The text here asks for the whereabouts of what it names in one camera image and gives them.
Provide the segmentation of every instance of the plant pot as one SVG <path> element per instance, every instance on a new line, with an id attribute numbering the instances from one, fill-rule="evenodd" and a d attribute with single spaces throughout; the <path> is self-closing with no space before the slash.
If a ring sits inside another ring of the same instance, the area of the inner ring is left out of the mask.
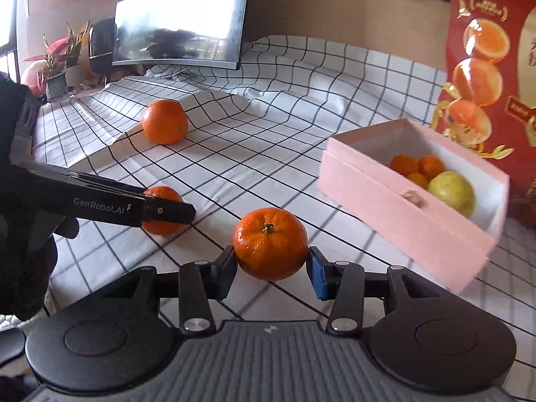
<path id="1" fill-rule="evenodd" d="M 49 102 L 67 93 L 69 93 L 69 90 L 67 88 L 67 81 L 65 80 L 65 72 L 47 79 L 47 100 Z"/>
<path id="2" fill-rule="evenodd" d="M 67 86 L 74 89 L 78 89 L 80 84 L 86 79 L 82 67 L 78 64 L 65 68 L 64 72 Z"/>

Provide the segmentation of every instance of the table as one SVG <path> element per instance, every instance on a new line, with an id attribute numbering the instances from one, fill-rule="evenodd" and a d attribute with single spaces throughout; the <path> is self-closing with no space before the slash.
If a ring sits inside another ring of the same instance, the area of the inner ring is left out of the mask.
<path id="1" fill-rule="evenodd" d="M 261 207 L 294 213 L 310 244 L 331 261 L 352 260 L 385 272 L 404 265 L 434 281 L 408 256 L 318 192 L 316 180 L 328 138 L 338 132 L 408 117 L 428 125 L 446 75 L 396 56 L 344 44 L 271 36 L 245 47 L 242 67 L 156 66 L 85 98 L 42 108 L 37 161 L 91 172 L 133 185 L 168 185 L 195 205 L 195 222 L 173 237 L 139 228 L 81 221 L 74 240 L 57 238 L 51 279 L 60 307 L 140 265 L 176 271 L 194 260 L 214 260 L 231 244 L 237 221 Z M 190 120 L 181 142 L 155 146 L 140 126 L 144 108 L 159 98 L 179 101 Z M 518 343 L 505 388 L 536 399 L 536 236 L 514 220 L 490 263 L 462 297 L 502 319 Z M 229 296 L 211 301 L 224 319 L 317 319 L 331 303 L 319 301 L 305 268 L 277 283 L 241 270 Z M 165 299 L 161 318 L 178 322 L 178 302 Z M 364 323 L 383 315 L 365 300 Z"/>

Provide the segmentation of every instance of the potted plant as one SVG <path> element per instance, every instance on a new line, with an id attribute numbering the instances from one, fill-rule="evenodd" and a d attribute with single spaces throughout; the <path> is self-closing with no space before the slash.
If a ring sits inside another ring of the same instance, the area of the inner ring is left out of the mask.
<path id="1" fill-rule="evenodd" d="M 59 39 L 52 44 L 48 44 L 46 37 L 43 35 L 43 42 L 46 49 L 45 55 L 32 56 L 24 60 L 25 62 L 37 62 L 42 60 L 43 67 L 37 73 L 37 86 L 35 93 L 44 95 L 46 93 L 47 98 L 51 98 L 57 95 L 61 95 L 63 92 L 67 92 L 67 82 L 65 80 L 65 61 L 67 55 L 65 50 L 69 46 L 69 36 Z M 49 89 L 50 84 L 54 85 L 52 90 Z"/>
<path id="2" fill-rule="evenodd" d="M 74 34 L 74 28 L 67 25 L 69 44 L 65 50 L 65 55 L 67 56 L 65 61 L 65 78 L 69 87 L 78 88 L 85 80 L 85 74 L 78 63 L 78 59 L 80 58 L 82 43 L 87 34 L 89 23 L 90 21 L 87 21 L 77 35 Z"/>

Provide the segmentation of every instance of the wall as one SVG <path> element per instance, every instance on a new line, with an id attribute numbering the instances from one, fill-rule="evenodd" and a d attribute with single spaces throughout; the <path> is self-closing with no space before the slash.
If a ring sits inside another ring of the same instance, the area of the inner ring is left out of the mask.
<path id="1" fill-rule="evenodd" d="M 43 33 L 49 42 L 67 34 L 67 26 L 75 30 L 88 21 L 98 21 L 114 15 L 117 0 L 18 0 L 17 48 L 20 69 L 29 56 L 44 52 Z M 87 47 L 82 49 L 81 63 L 88 71 Z"/>
<path id="2" fill-rule="evenodd" d="M 439 0 L 250 0 L 246 37 L 313 36 L 445 67 L 449 5 Z"/>
<path id="3" fill-rule="evenodd" d="M 88 19 L 112 16 L 115 3 L 27 0 L 18 8 L 19 58 L 43 51 L 43 33 L 51 40 L 62 37 L 66 22 L 79 28 Z M 312 36 L 444 68 L 448 18 L 448 4 L 439 0 L 249 0 L 245 39 Z"/>

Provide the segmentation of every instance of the red leaf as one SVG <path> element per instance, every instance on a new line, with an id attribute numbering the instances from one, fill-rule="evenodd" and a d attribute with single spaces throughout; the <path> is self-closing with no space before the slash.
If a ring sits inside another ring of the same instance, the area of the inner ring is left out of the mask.
<path id="1" fill-rule="evenodd" d="M 47 59 L 47 56 L 39 55 L 39 56 L 28 57 L 24 61 L 25 62 L 35 62 L 35 61 L 38 61 L 38 60 L 46 60 L 46 59 Z"/>
<path id="2" fill-rule="evenodd" d="M 62 39 L 58 39 L 56 42 L 50 44 L 47 48 L 47 54 L 49 55 L 58 55 L 65 51 L 69 46 L 69 36 L 65 36 Z"/>

